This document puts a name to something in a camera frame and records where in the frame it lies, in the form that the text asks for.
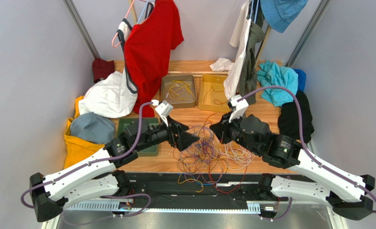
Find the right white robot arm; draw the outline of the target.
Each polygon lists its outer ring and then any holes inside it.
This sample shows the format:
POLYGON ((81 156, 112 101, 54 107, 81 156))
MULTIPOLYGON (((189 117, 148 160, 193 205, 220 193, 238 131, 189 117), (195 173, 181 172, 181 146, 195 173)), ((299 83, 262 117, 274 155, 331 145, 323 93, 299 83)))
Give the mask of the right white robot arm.
POLYGON ((375 187, 374 177, 356 176, 333 165, 317 163, 318 157, 309 156, 299 142, 271 132, 269 125, 259 118, 249 115, 230 120, 230 114, 224 114, 210 129, 222 144, 233 141, 270 166, 311 179, 308 182, 262 174, 258 182, 260 192, 319 203, 350 220, 362 220, 374 213, 374 199, 367 197, 375 187))

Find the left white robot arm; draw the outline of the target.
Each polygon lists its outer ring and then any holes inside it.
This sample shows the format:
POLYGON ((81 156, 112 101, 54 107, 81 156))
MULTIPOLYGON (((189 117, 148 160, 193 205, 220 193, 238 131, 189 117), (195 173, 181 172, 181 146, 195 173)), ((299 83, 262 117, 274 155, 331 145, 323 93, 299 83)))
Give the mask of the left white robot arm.
POLYGON ((189 127, 166 117, 157 126, 138 118, 87 159, 50 175, 30 177, 30 196, 38 222, 60 215, 68 207, 98 197, 122 197, 131 185, 120 167, 138 159, 138 152, 168 142, 183 151, 199 140, 189 127))

